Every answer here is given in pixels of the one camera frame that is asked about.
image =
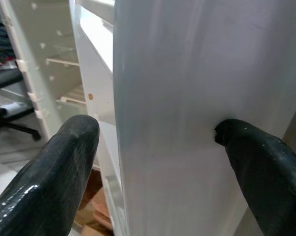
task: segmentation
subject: chair wheel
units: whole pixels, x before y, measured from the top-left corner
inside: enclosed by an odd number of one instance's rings
[[[32,138],[35,141],[39,141],[41,139],[41,135],[39,133],[32,134]]]

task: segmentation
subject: chair base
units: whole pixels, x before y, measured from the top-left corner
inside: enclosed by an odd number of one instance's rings
[[[7,117],[7,118],[1,118],[0,119],[0,128],[1,127],[8,127],[8,128],[11,128],[11,129],[19,130],[19,131],[24,132],[24,133],[31,134],[33,140],[38,141],[38,140],[41,139],[41,136],[40,136],[40,134],[39,134],[39,132],[37,130],[30,129],[30,128],[27,128],[27,127],[24,127],[24,126],[21,126],[21,125],[10,123],[11,121],[14,121],[14,120],[22,118],[22,117],[24,117],[26,115],[29,115],[32,112],[34,112],[33,108],[25,110],[23,112],[20,112],[20,113],[18,113],[16,115],[13,115],[13,116],[10,116],[10,117]]]

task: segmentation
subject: floor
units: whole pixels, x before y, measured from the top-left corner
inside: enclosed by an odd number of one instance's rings
[[[0,96],[1,105],[11,102],[13,101]],[[30,114],[14,123],[36,129],[43,136],[43,132],[35,114]],[[45,143],[46,141],[44,138],[35,142],[29,134],[9,128],[0,129],[0,163],[4,165],[0,165],[2,166],[0,169],[0,191],[4,189],[3,184],[8,184],[10,182],[7,181],[7,179],[12,179],[30,159],[35,158]],[[79,235],[80,234],[74,229],[72,229],[69,234],[69,236]]]

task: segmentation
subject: tiled floor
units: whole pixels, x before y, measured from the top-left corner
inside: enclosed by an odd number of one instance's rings
[[[12,102],[9,99],[0,96],[0,104],[7,104]],[[36,157],[42,147],[45,145],[46,141],[43,137],[40,124],[35,114],[30,114],[24,118],[21,118],[14,123],[22,124],[26,127],[36,129],[42,136],[42,139],[38,142],[35,142],[32,139],[30,134],[26,134],[17,130],[9,128],[0,129],[0,163],[9,169],[15,170],[16,172],[20,171],[23,166],[32,158]],[[5,174],[7,178],[12,179],[14,172],[10,173],[2,167],[3,173],[0,173],[0,177]],[[1,179],[1,184],[9,183],[10,180]],[[77,230],[72,229],[69,236],[79,236],[80,234]]]

